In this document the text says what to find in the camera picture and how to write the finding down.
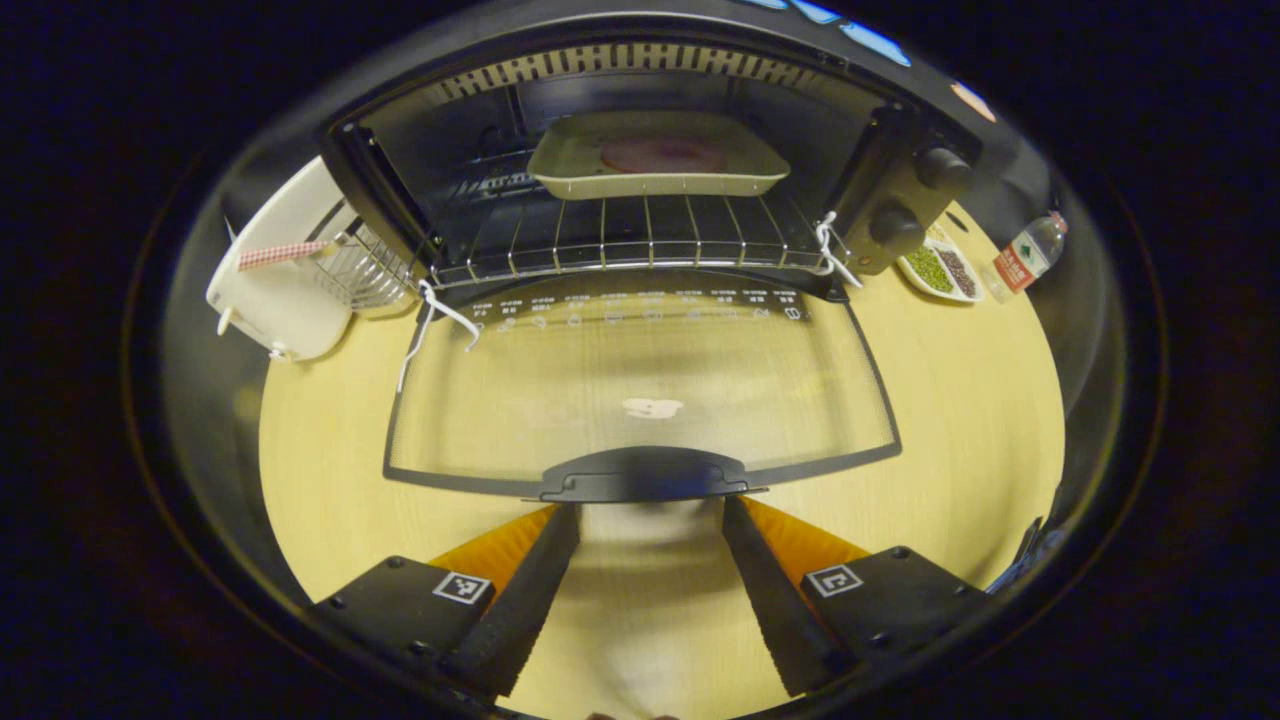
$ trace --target bottle cap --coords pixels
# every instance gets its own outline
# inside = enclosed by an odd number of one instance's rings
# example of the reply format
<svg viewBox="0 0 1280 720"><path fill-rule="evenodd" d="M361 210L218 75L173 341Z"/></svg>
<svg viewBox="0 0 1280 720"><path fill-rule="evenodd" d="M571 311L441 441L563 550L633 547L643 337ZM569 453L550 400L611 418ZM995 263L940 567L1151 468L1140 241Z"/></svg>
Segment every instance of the bottle cap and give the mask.
<svg viewBox="0 0 1280 720"><path fill-rule="evenodd" d="M1059 214L1057 210L1053 210L1048 214L1048 217L1053 218L1053 224L1057 225L1057 232L1066 234L1066 220L1062 219L1062 215Z"/></svg>

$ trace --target red checkered cloth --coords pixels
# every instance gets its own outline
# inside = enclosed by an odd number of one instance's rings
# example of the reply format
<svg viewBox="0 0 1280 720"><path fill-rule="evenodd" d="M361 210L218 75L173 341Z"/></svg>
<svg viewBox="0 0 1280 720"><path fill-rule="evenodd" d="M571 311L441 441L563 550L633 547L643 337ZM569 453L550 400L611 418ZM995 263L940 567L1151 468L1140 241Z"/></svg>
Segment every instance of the red checkered cloth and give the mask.
<svg viewBox="0 0 1280 720"><path fill-rule="evenodd" d="M237 270L252 270L264 265L271 265L283 260L296 260L319 252L328 245L326 242L298 242L294 245L276 245L262 250L251 250L239 256L236 261Z"/></svg>

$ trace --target dark background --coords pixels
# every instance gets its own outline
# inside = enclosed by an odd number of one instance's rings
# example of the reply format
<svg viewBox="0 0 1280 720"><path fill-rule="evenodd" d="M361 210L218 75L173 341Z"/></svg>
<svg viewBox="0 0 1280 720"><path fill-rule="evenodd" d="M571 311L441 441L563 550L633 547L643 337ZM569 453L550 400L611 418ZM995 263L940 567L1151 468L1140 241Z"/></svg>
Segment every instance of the dark background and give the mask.
<svg viewBox="0 0 1280 720"><path fill-rule="evenodd" d="M1263 131L1280 104L1262 5L887 5L846 15L929 49L1051 155L1106 169L1152 247L1172 348L1161 451L1107 555L911 712L1280 716L1263 482L1276 279L1261 261L1276 234ZM129 454L120 324L136 254L192 158L440 12L65 4L6 20L13 715L314 716L369 702L252 625L168 539Z"/></svg>

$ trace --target wooden table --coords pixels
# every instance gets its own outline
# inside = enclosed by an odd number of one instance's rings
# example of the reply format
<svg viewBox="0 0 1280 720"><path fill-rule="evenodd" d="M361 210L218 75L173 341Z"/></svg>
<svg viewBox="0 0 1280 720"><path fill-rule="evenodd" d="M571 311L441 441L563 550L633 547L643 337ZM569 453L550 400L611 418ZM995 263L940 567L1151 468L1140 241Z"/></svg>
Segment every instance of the wooden table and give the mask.
<svg viewBox="0 0 1280 720"><path fill-rule="evenodd" d="M996 249L940 220L975 266ZM778 484L760 501L876 552L909 544L986 587L1047 512L1062 470L1057 375L1034 310L937 301L896 269L850 290L902 454ZM330 355L273 364L262 491L312 600L379 560L433 557L540 505L390 482L388 416L415 315L356 320ZM718 503L586 506L582 542L507 707L554 719L724 717L786 702L717 525Z"/></svg>

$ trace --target bottle label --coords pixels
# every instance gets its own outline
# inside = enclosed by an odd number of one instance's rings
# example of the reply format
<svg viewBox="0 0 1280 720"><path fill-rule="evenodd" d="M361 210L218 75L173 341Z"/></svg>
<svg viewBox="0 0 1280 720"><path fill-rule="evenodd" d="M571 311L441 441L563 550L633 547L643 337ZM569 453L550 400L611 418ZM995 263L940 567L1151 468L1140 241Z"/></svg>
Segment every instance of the bottle label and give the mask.
<svg viewBox="0 0 1280 720"><path fill-rule="evenodd" d="M1020 233L996 256L996 272L1014 292L1032 284L1047 269L1044 255L1027 233Z"/></svg>

